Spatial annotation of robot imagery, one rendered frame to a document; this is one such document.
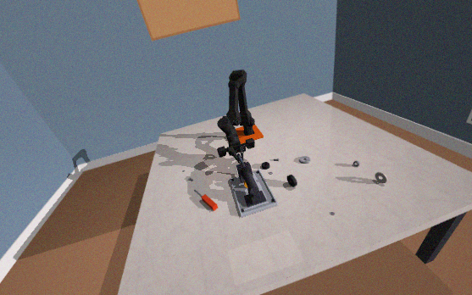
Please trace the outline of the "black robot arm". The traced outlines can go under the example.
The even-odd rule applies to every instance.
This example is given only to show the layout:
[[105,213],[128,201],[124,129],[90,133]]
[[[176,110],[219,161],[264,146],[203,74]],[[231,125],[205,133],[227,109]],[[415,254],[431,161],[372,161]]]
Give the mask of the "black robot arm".
[[[255,119],[247,109],[247,98],[245,92],[245,83],[247,81],[247,72],[244,70],[232,71],[229,76],[229,111],[217,123],[217,126],[226,134],[236,133],[233,125],[243,126],[245,136],[255,134],[253,125]],[[240,113],[238,111],[238,103]],[[237,133],[236,133],[237,134]]]

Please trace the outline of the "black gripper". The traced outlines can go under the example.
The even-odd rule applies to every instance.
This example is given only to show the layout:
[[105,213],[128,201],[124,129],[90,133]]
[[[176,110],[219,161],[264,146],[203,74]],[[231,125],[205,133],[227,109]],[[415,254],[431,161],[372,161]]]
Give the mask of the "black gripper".
[[242,157],[242,161],[243,161],[243,154],[246,151],[246,147],[248,149],[250,149],[250,148],[254,148],[254,145],[255,145],[255,141],[252,138],[247,139],[245,143],[241,144],[240,140],[239,140],[239,137],[236,133],[231,133],[230,135],[228,135],[227,140],[228,140],[228,143],[229,143],[230,146],[228,148],[225,148],[225,146],[218,147],[217,151],[218,151],[219,157],[220,158],[224,157],[226,155],[226,153],[228,152],[229,155],[233,156],[238,163],[240,163],[240,161],[239,161],[239,158],[236,155],[235,150],[240,148],[240,153],[241,153],[241,157]]

